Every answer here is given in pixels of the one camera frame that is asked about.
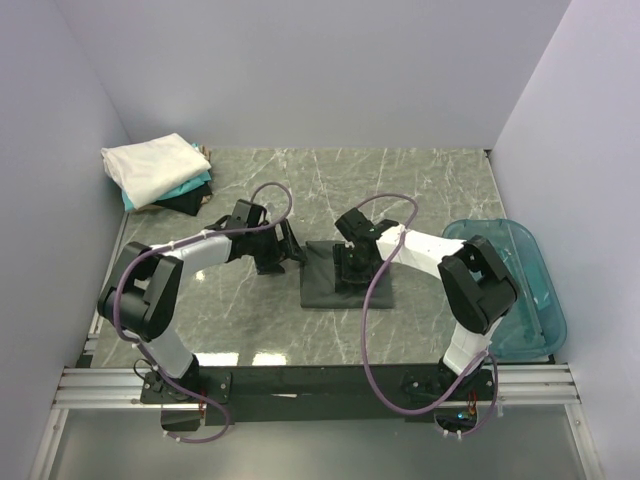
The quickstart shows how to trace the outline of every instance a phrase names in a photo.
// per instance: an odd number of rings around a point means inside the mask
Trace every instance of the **gray marble table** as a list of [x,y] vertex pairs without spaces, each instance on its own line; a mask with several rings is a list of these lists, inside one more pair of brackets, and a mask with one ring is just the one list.
[[[164,243],[191,235],[230,213],[239,198],[277,180],[294,196],[289,217],[298,241],[340,239],[334,221],[377,192],[406,193],[418,201],[413,228],[439,235],[454,220],[498,218],[504,212],[482,150],[219,149],[213,152],[214,196],[197,217],[159,210],[130,215],[123,244]],[[259,203],[282,211],[275,188]],[[410,206],[395,199],[363,208],[375,221],[404,221]],[[178,334],[203,364],[354,364],[360,362],[359,310],[300,307],[297,264],[287,273],[257,276],[250,258],[199,272],[180,291]],[[396,306],[372,311],[369,348],[376,363],[434,362],[446,349],[454,319],[440,282],[393,265]],[[93,367],[130,367],[139,354],[104,322]]]

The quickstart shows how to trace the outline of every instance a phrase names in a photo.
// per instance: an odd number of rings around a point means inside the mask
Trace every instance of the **stack of clothes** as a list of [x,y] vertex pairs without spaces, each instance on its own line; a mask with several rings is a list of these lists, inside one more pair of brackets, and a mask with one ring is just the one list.
[[107,175],[122,189],[127,212],[169,208],[195,216],[211,199],[211,151],[177,133],[103,148],[102,159]]

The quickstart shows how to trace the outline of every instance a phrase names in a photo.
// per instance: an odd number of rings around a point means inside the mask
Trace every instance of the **plastic bin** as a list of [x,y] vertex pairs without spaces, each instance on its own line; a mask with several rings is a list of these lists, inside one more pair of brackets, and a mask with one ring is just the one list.
[[489,239],[522,289],[493,334],[490,350],[502,360],[530,360],[555,353],[567,325],[540,249],[529,230],[511,220],[458,220],[443,236]]

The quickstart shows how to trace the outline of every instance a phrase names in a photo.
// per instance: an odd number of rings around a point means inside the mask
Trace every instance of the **black base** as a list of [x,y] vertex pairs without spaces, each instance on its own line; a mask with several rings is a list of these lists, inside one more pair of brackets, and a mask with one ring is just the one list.
[[[372,372],[381,390],[394,404],[417,409],[439,398],[455,375],[435,364],[375,365]],[[166,385],[147,376],[141,403],[190,401],[167,393]],[[234,422],[347,420],[398,418],[375,396],[361,365],[328,367],[201,367],[208,394],[225,404]],[[489,370],[477,370],[456,389],[449,401],[466,402],[475,390],[478,401],[493,397]],[[433,421],[433,414],[411,421]],[[222,414],[208,407],[206,425],[224,423]]]

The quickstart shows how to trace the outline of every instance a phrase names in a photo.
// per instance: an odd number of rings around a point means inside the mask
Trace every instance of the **cable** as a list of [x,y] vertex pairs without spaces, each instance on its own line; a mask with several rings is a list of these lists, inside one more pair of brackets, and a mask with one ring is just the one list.
[[140,352],[146,357],[146,359],[149,362],[151,362],[152,368],[154,370],[157,370],[158,373],[160,374],[160,376],[162,376],[162,379],[165,382],[167,382],[170,386],[172,386],[174,389],[176,389],[178,392],[184,393],[185,395],[188,395],[188,396],[193,397],[193,398],[195,398],[197,400],[200,400],[201,402],[208,403],[212,407],[215,407],[216,409],[218,409],[224,415],[224,418],[225,418],[224,426],[222,427],[222,429],[218,433],[216,433],[215,435],[212,435],[210,437],[200,438],[200,439],[191,439],[191,438],[182,438],[182,437],[178,436],[175,433],[168,433],[167,434],[168,436],[170,436],[171,438],[174,438],[178,442],[184,442],[184,443],[207,443],[207,442],[210,442],[212,440],[216,440],[216,439],[220,438],[222,435],[225,434],[225,432],[229,429],[229,426],[231,425],[231,414],[229,413],[229,411],[225,407],[223,407],[220,403],[216,402],[215,400],[212,400],[212,399],[210,399],[208,397],[200,395],[199,393],[192,392],[192,391],[182,387],[181,385],[178,385],[177,382],[175,382],[171,377],[169,377],[169,375],[167,375],[167,373],[165,371],[163,371],[162,368],[158,364],[155,363],[155,361],[154,361],[153,357],[151,356],[151,354],[149,353],[149,351],[145,348],[145,346],[140,342],[140,340],[138,338],[130,337],[129,335],[124,333],[124,331],[122,330],[122,320],[120,318],[120,304],[121,304],[121,301],[122,301],[122,293],[124,291],[125,284],[127,283],[127,279],[129,278],[129,276],[131,275],[133,270],[141,262],[143,262],[144,260],[146,260],[147,258],[149,258],[149,257],[151,257],[153,255],[156,255],[156,254],[159,254],[159,253],[160,254],[161,253],[166,253],[166,252],[171,251],[171,250],[173,250],[175,248],[186,247],[188,245],[197,243],[197,242],[199,242],[199,241],[201,241],[203,239],[215,237],[217,235],[229,235],[229,234],[237,234],[237,233],[261,232],[261,231],[264,231],[264,230],[268,230],[270,228],[274,228],[280,222],[285,220],[289,216],[289,213],[291,213],[291,209],[293,208],[293,197],[291,196],[291,192],[287,189],[287,187],[285,187],[281,183],[278,183],[278,182],[267,182],[267,183],[264,183],[261,186],[259,186],[253,192],[253,194],[251,195],[251,201],[253,201],[255,199],[256,195],[261,190],[263,190],[264,188],[269,187],[269,186],[274,186],[274,187],[280,188],[287,195],[287,200],[288,200],[288,205],[287,205],[287,208],[285,209],[284,213],[278,219],[273,221],[272,223],[270,223],[268,225],[261,225],[261,226],[258,226],[258,227],[236,228],[236,229],[233,229],[233,230],[208,230],[206,232],[201,232],[201,233],[198,233],[196,235],[192,235],[191,237],[183,238],[183,239],[178,240],[176,242],[169,242],[166,245],[161,245],[159,247],[152,248],[151,250],[148,250],[148,251],[140,254],[135,259],[133,259],[133,261],[124,270],[124,272],[122,273],[122,276],[120,277],[120,280],[118,281],[118,286],[116,288],[115,297],[114,297],[114,301],[113,301],[113,326],[116,329],[116,333],[118,334],[118,337],[120,337],[125,342],[132,342],[132,343],[136,344],[136,346],[138,347]]
[[133,362],[133,373],[136,374],[136,377],[138,377],[139,379],[141,379],[144,382],[144,375],[142,375],[140,372],[138,372],[137,370],[137,365],[138,362],[145,362],[147,365],[149,365],[149,368],[151,368],[153,365],[151,364],[151,362],[149,360],[147,360],[146,358],[139,358],[138,360],[136,360],[135,362]]
[[482,426],[485,425],[487,419],[492,415],[495,409],[497,398],[498,398],[498,364],[497,364],[496,358],[488,350],[481,351],[475,357],[473,357],[471,362],[469,362],[469,365],[467,365],[464,368],[464,370],[462,370],[460,375],[458,375],[458,378],[456,378],[456,380],[442,394],[440,398],[438,398],[432,404],[427,405],[426,407],[418,408],[415,410],[402,408],[395,405],[393,402],[391,402],[387,397],[384,396],[384,393],[382,393],[382,390],[380,390],[380,387],[378,386],[375,378],[373,377],[373,372],[371,371],[371,366],[369,365],[369,354],[367,353],[367,315],[369,313],[369,304],[371,303],[371,297],[373,296],[373,292],[376,288],[376,285],[378,284],[378,281],[380,280],[380,277],[382,277],[384,272],[389,268],[389,265],[391,265],[391,262],[393,261],[393,259],[396,257],[398,252],[400,252],[400,250],[404,246],[407,230],[409,229],[409,226],[411,225],[414,218],[418,214],[418,203],[408,195],[403,195],[401,193],[380,193],[363,200],[358,205],[356,205],[356,208],[360,208],[363,205],[377,198],[384,198],[384,197],[394,197],[394,198],[400,198],[408,201],[413,205],[413,212],[411,213],[411,215],[409,215],[409,218],[404,223],[405,228],[402,230],[402,233],[400,234],[398,245],[396,246],[396,248],[393,249],[393,251],[391,252],[391,255],[389,255],[389,257],[382,263],[382,266],[378,269],[378,271],[374,275],[373,280],[371,280],[371,284],[369,285],[369,288],[367,289],[367,293],[364,297],[364,304],[362,306],[362,321],[360,322],[360,351],[362,353],[362,366],[364,367],[364,373],[367,376],[367,381],[369,382],[369,385],[371,386],[373,393],[391,411],[396,412],[400,415],[424,415],[425,413],[428,413],[434,410],[435,408],[438,408],[442,403],[444,403],[455,391],[455,389],[458,388],[458,385],[460,385],[464,381],[466,375],[477,367],[478,362],[482,361],[485,357],[488,356],[489,358],[491,358],[491,361],[493,363],[493,374],[494,374],[493,400],[491,401],[491,405],[489,407],[489,411],[487,415],[484,416],[482,421],[479,422],[474,428],[464,433],[464,435],[468,435],[470,433],[477,431],[478,429],[480,429]]

